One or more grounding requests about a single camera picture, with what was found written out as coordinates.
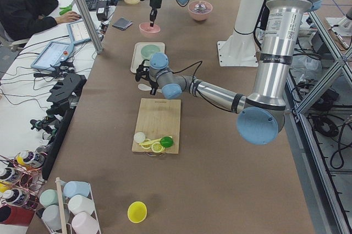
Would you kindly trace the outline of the black power adapter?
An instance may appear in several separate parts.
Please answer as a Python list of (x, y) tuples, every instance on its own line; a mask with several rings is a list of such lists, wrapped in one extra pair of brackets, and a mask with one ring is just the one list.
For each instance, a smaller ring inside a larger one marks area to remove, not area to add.
[(108, 7), (101, 7), (96, 9), (96, 17), (98, 21), (106, 21), (108, 19)]

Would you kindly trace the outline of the green stacked bowls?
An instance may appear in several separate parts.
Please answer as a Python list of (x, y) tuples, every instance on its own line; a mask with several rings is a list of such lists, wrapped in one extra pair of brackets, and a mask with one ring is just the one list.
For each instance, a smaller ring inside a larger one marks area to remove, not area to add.
[(143, 59), (150, 60), (155, 53), (159, 53), (160, 51), (161, 49), (157, 45), (148, 44), (142, 47), (141, 55)]

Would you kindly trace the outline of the wooden rack pole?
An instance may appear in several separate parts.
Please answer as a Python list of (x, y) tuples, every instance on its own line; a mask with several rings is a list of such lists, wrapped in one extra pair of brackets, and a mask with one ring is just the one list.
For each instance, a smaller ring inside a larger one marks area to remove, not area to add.
[(57, 187), (57, 196), (58, 196), (58, 205), (59, 205), (62, 233), (67, 234), (67, 224), (65, 221), (65, 210), (64, 210), (64, 202), (63, 202), (62, 189), (61, 189), (61, 179), (59, 177), (56, 177), (55, 183)]

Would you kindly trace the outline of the yellow plastic cup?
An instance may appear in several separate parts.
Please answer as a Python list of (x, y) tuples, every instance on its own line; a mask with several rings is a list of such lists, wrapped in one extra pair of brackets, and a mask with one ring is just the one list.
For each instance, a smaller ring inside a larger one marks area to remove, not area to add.
[(127, 216), (130, 222), (138, 224), (147, 217), (147, 207), (141, 201), (135, 201), (128, 207)]

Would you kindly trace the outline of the black tool holder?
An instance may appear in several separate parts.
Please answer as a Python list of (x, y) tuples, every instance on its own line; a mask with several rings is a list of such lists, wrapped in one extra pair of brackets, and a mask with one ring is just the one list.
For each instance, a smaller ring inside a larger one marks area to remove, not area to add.
[(46, 111), (48, 115), (64, 116), (65, 112), (70, 109), (70, 101), (72, 93), (80, 96), (83, 86), (87, 82), (84, 75), (69, 73), (63, 80), (58, 81), (50, 90), (51, 95), (47, 99), (51, 102), (51, 107)]

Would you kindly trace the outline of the small pink bowl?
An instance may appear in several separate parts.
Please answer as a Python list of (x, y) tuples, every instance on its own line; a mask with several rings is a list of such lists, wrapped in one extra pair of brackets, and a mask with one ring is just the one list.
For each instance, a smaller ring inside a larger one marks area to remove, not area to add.
[(139, 30), (144, 37), (155, 37), (160, 33), (161, 28), (157, 24), (150, 26), (149, 22), (144, 22), (139, 24)]

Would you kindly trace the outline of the grey cup on rack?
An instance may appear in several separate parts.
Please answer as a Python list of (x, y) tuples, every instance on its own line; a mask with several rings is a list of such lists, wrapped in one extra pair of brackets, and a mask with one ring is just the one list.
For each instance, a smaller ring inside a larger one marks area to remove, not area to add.
[(48, 206), (42, 214), (42, 220), (51, 230), (60, 230), (62, 226), (59, 205)]

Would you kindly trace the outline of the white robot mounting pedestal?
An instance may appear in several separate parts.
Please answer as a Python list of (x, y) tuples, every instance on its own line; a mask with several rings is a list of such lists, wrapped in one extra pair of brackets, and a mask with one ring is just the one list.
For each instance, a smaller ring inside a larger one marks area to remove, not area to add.
[(221, 67), (257, 67), (253, 32), (264, 0), (241, 0), (232, 35), (218, 41)]

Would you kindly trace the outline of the white garlic bulb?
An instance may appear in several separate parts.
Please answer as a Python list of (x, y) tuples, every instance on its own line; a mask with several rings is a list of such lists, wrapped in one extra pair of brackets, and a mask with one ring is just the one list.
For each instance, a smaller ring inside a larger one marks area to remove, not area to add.
[(143, 132), (136, 132), (134, 134), (134, 142), (140, 144), (143, 143), (146, 139), (146, 135)]

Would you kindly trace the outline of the person in black hoodie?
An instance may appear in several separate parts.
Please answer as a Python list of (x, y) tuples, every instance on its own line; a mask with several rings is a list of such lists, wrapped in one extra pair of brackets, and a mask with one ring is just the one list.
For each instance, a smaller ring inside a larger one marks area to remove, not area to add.
[(81, 18), (75, 11), (50, 16), (57, 7), (58, 0), (1, 0), (1, 25), (11, 40), (18, 41)]

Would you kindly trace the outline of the white cup on rack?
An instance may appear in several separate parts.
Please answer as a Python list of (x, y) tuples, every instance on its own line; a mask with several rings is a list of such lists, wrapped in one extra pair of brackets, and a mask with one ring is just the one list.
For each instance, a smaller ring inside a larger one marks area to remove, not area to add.
[(86, 212), (91, 215), (95, 211), (93, 200), (83, 195), (75, 195), (68, 202), (68, 209), (74, 215), (80, 212)]

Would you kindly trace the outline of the mint cup on rack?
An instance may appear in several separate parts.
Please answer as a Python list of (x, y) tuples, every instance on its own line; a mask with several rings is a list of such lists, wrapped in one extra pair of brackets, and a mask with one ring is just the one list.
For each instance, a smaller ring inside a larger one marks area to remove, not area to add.
[(44, 208), (47, 208), (50, 205), (58, 205), (57, 190), (47, 189), (43, 191), (39, 197), (39, 202)]

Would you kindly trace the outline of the green lime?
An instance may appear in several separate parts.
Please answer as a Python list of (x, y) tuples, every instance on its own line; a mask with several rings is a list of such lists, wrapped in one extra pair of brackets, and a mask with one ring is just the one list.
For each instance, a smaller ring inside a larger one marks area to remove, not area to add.
[(174, 140), (173, 140), (173, 138), (171, 136), (165, 136), (165, 137), (161, 138), (160, 144), (164, 148), (170, 148), (171, 146), (174, 145)]

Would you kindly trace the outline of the cream rabbit tray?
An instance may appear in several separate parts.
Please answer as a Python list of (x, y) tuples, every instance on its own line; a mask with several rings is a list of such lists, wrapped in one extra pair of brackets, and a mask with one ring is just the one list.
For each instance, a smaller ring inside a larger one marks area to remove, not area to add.
[(130, 71), (132, 73), (136, 73), (136, 70), (138, 68), (138, 66), (145, 60), (145, 65), (149, 66), (149, 60), (143, 59), (142, 55), (141, 55), (141, 49), (143, 46), (148, 45), (148, 44), (154, 44), (157, 45), (162, 53), (165, 52), (165, 44), (163, 42), (138, 42), (135, 44), (134, 47), (134, 53), (133, 53), (133, 57), (131, 60), (131, 66), (130, 66)]

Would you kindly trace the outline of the yellow paint bottle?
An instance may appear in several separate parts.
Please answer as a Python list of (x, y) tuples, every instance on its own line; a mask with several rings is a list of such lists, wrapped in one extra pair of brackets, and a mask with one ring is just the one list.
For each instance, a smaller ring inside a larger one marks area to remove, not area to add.
[(41, 168), (45, 163), (45, 156), (35, 151), (21, 151), (17, 159), (31, 168)]

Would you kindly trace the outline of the pink cup on rack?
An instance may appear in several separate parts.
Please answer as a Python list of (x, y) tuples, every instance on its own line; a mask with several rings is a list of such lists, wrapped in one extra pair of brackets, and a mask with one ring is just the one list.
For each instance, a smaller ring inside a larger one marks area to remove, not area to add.
[(78, 234), (96, 234), (99, 230), (97, 220), (84, 211), (73, 217), (71, 225)]

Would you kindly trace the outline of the blue teach pendant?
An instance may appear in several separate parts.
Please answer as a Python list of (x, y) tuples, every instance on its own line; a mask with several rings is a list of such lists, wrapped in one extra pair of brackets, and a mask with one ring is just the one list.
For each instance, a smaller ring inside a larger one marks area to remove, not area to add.
[(32, 62), (31, 68), (54, 71), (54, 67), (60, 66), (70, 57), (73, 49), (73, 43), (51, 41)]

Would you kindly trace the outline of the blue cup on rack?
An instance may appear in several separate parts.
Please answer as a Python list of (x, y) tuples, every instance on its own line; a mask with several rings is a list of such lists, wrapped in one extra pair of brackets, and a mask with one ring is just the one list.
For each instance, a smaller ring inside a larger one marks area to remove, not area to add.
[(88, 197), (90, 194), (90, 184), (82, 181), (67, 182), (63, 188), (63, 194), (67, 198), (72, 198), (75, 195)]

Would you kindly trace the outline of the metal ice scoop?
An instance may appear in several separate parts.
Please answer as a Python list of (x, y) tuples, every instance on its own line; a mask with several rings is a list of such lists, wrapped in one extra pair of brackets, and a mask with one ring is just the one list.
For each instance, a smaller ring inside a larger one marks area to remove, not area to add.
[(198, 3), (194, 6), (194, 12), (205, 13), (206, 11), (207, 11), (207, 7), (204, 4)]

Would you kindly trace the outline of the yellow plastic knife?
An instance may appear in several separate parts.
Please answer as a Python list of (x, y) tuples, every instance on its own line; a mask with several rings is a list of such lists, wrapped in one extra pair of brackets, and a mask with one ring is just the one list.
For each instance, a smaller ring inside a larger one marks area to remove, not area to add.
[(160, 142), (160, 140), (161, 140), (161, 138), (159, 138), (159, 139), (154, 139), (154, 140), (149, 140), (149, 141), (140, 143), (139, 145), (140, 145), (140, 146), (152, 145), (154, 142)]

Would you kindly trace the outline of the large pink bowl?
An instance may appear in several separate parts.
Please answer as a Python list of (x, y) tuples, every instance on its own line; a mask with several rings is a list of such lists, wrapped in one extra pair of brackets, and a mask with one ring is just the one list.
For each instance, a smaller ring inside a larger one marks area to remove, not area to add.
[(212, 9), (212, 4), (207, 1), (193, 1), (188, 4), (189, 15), (196, 21), (206, 20)]

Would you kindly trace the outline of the grey folded cloth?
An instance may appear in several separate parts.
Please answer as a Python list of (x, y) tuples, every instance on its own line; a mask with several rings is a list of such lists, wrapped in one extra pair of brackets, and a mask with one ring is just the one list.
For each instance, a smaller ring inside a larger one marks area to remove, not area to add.
[(128, 27), (130, 27), (133, 24), (131, 20), (128, 20), (126, 18), (119, 18), (115, 23), (113, 23), (113, 27), (119, 30), (126, 30)]

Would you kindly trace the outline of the white ceramic spoon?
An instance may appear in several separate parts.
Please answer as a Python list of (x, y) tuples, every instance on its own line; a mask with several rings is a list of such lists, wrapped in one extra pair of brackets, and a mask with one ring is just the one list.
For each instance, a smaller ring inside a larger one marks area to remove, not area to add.
[(142, 91), (151, 91), (152, 89), (150, 86), (145, 84), (139, 84), (137, 87), (139, 90), (142, 90)]

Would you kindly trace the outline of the aluminium frame post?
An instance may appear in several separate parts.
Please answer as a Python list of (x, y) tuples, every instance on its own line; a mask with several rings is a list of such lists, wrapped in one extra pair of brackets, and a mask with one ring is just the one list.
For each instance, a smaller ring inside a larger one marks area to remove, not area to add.
[(103, 47), (101, 44), (101, 40), (97, 34), (95, 25), (93, 23), (93, 20), (91, 18), (91, 15), (89, 13), (88, 7), (86, 6), (85, 0), (74, 0), (77, 8), (83, 18), (83, 22), (85, 23), (85, 26), (87, 28), (87, 32), (90, 36), (90, 39), (94, 45), (94, 48), (97, 52), (97, 54), (102, 53)]

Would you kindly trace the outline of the lemon slice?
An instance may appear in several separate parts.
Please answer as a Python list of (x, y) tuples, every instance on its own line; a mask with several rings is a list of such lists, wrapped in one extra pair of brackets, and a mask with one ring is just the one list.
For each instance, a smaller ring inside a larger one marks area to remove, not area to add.
[(165, 150), (165, 147), (162, 146), (160, 142), (154, 142), (151, 145), (151, 150), (153, 153), (162, 153)]

